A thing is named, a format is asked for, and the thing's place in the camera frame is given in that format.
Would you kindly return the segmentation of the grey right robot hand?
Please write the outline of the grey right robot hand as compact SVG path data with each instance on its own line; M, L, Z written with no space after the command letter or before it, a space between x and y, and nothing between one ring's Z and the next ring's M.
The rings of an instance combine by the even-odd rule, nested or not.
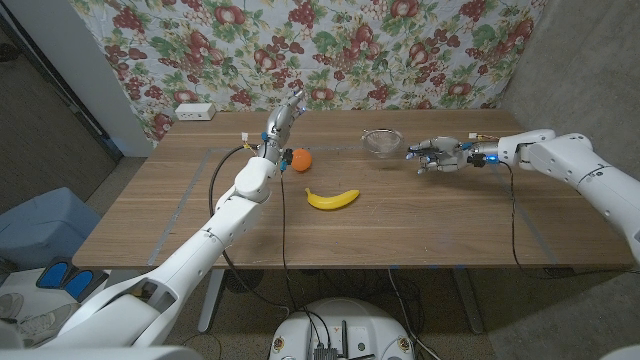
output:
M469 151L455 138L437 136L411 145L405 158L419 162L418 173L455 172L469 166Z

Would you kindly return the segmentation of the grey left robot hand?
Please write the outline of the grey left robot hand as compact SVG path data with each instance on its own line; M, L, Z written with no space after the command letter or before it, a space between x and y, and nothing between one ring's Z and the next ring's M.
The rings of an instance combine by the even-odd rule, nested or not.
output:
M304 106L299 106L304 97L304 90L293 91L271 112L266 130L261 135L262 146L258 154L262 158L276 163L281 157L281 151L290 137L295 120L306 111Z

